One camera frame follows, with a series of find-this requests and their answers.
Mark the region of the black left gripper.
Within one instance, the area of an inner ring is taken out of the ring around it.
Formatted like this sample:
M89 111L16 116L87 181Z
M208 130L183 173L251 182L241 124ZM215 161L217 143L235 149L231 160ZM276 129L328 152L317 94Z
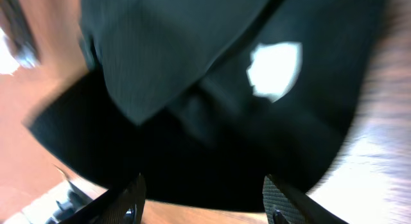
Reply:
M19 0L1 0L1 29L13 60L25 68L40 64L37 44Z

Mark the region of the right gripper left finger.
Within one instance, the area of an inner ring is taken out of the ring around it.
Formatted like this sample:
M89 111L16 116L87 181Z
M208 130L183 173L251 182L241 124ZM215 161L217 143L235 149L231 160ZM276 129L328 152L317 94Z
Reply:
M141 224L146 184L139 175L127 186L113 187L60 224Z

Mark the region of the black t-shirt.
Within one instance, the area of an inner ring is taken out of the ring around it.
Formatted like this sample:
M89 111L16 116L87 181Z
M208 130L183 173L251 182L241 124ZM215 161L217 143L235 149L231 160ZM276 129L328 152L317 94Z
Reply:
M107 189L263 211L264 177L309 191L354 117L386 0L81 0L93 70L29 125Z

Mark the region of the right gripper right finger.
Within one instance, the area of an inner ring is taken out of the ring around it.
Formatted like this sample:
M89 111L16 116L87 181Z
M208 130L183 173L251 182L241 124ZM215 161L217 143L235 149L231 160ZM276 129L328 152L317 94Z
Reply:
M265 177L262 193L269 224L347 224L305 193L272 175Z

